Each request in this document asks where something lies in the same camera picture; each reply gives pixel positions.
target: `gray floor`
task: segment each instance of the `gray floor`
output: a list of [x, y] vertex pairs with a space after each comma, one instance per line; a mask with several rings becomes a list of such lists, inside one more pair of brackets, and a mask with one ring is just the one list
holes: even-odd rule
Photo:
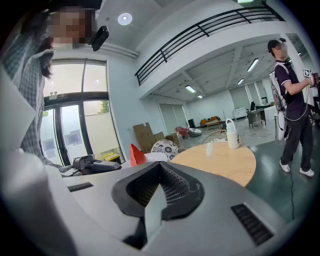
[[[316, 188], [320, 182], [320, 131], [313, 127], [313, 152], [311, 168], [315, 177], [309, 178], [299, 173], [302, 147], [299, 144], [291, 163], [291, 172], [284, 173], [279, 161], [284, 150], [285, 141], [275, 140], [275, 123], [268, 121], [266, 125], [249, 128], [247, 119], [239, 120], [236, 128], [243, 144], [254, 153], [256, 170], [247, 189], [272, 206], [283, 219], [289, 223], [293, 219], [303, 217], [312, 203]], [[220, 130], [218, 126], [200, 128], [202, 135], [181, 139], [180, 145], [191, 148], [201, 145], [204, 139]]]
[[[273, 120], [267, 120], [266, 125], [259, 124], [253, 129], [249, 128], [248, 119], [239, 119], [236, 123], [236, 128], [239, 132], [243, 144], [247, 147], [260, 145], [267, 142], [272, 142], [275, 140], [275, 123]], [[214, 131], [220, 130], [221, 128], [218, 125], [198, 128], [202, 131], [202, 135], [198, 137], [184, 137], [180, 139], [180, 145], [186, 149], [192, 148], [194, 146], [201, 145], [207, 136], [212, 134]]]
[[247, 189], [273, 207], [287, 223], [305, 216], [313, 202], [320, 182], [320, 131], [313, 127], [313, 152], [311, 168], [314, 177], [299, 173], [302, 147], [299, 144], [290, 165], [290, 173], [285, 173], [279, 165], [285, 141], [271, 141], [258, 146], [250, 146], [256, 160], [256, 169]]

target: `man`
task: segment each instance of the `man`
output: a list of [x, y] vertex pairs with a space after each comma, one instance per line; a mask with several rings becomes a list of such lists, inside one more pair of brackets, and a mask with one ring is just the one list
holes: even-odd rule
[[54, 166], [61, 173], [72, 166], [52, 163], [42, 155], [40, 128], [44, 110], [45, 77], [51, 75], [53, 47], [80, 47], [92, 36], [92, 10], [81, 7], [59, 7], [53, 14], [46, 9], [46, 2], [32, 9], [17, 25], [16, 35], [10, 38], [1, 58], [8, 76], [21, 95], [35, 110], [21, 148], [36, 155], [46, 165]]
[[302, 159], [300, 173], [308, 177], [313, 177], [315, 173], [311, 170], [311, 155], [313, 151], [313, 132], [309, 118], [309, 111], [306, 111], [306, 103], [302, 90], [312, 84], [312, 80], [307, 77], [299, 82], [296, 73], [290, 63], [285, 62], [287, 49], [280, 40], [269, 41], [268, 51], [278, 63], [274, 68], [274, 74], [280, 87], [280, 92], [286, 101], [286, 116], [288, 119], [288, 137], [285, 143], [280, 166], [285, 173], [290, 172], [289, 163], [292, 161], [299, 142], [302, 145]]

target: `white harness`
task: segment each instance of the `white harness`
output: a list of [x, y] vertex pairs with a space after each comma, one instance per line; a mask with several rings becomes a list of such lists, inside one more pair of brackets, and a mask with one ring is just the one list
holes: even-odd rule
[[[287, 67], [284, 65], [284, 63], [277, 62], [274, 66], [274, 69], [276, 69], [276, 66], [282, 66], [287, 74], [289, 74], [289, 71]], [[282, 141], [285, 138], [285, 133], [287, 130], [287, 120], [285, 118], [286, 110], [287, 110], [287, 102], [284, 99], [284, 97], [281, 95], [281, 90], [278, 79], [276, 78], [275, 73], [270, 75], [270, 82], [271, 82], [271, 90], [272, 95], [275, 103], [276, 110], [278, 112], [278, 124], [277, 124], [277, 139], [279, 141]]]

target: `round wooden table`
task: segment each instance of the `round wooden table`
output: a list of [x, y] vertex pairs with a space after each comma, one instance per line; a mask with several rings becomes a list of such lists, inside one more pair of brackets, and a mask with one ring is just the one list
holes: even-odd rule
[[[211, 155], [207, 155], [209, 144], [212, 144]], [[178, 154], [171, 163], [220, 175], [243, 187], [250, 182], [256, 170], [256, 158], [249, 148], [240, 146], [237, 149], [231, 149], [227, 142], [191, 147]]]

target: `green floor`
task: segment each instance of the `green floor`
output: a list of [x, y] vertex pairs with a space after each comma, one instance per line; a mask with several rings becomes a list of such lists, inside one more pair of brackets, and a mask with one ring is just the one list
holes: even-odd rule
[[272, 141], [249, 147], [255, 155], [256, 170], [247, 188], [266, 201], [288, 223], [306, 213], [310, 199], [320, 179], [320, 131], [313, 127], [313, 153], [311, 168], [315, 172], [313, 178], [299, 173], [302, 147], [294, 154], [291, 173], [284, 173], [279, 166], [285, 141]]

